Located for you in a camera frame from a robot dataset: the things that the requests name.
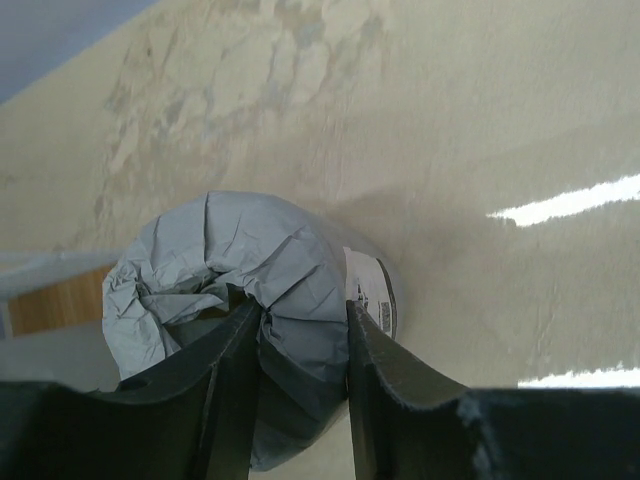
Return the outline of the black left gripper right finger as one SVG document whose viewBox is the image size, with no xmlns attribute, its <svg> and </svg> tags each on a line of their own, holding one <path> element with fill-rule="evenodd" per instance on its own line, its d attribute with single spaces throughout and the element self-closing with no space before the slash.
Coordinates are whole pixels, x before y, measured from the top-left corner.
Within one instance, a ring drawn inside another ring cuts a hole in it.
<svg viewBox="0 0 640 480">
<path fill-rule="evenodd" d="M 635 479 L 635 388 L 468 388 L 347 305 L 360 479 Z"/>
</svg>

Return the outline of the grey paper towel roll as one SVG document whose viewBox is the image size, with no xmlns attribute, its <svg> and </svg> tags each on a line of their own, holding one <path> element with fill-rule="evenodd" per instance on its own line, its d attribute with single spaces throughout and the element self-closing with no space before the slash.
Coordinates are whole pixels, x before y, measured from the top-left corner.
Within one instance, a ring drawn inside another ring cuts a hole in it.
<svg viewBox="0 0 640 480">
<path fill-rule="evenodd" d="M 400 278 L 364 237 L 286 200 L 207 193 L 147 224 L 104 280 L 103 335 L 121 377 L 185 348 L 204 331 L 199 315 L 229 312 L 236 291 L 262 308 L 251 467 L 268 471 L 343 409 L 347 303 L 397 336 Z"/>
</svg>

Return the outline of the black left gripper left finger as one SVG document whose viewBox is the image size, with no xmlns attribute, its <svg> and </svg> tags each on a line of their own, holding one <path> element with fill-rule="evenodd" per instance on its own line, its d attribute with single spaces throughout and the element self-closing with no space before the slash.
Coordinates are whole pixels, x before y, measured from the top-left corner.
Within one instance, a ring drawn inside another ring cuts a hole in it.
<svg viewBox="0 0 640 480">
<path fill-rule="evenodd" d="M 243 302 L 208 334 L 113 392 L 2 383 L 2 478 L 247 478 L 261 314 L 256 302 Z"/>
</svg>

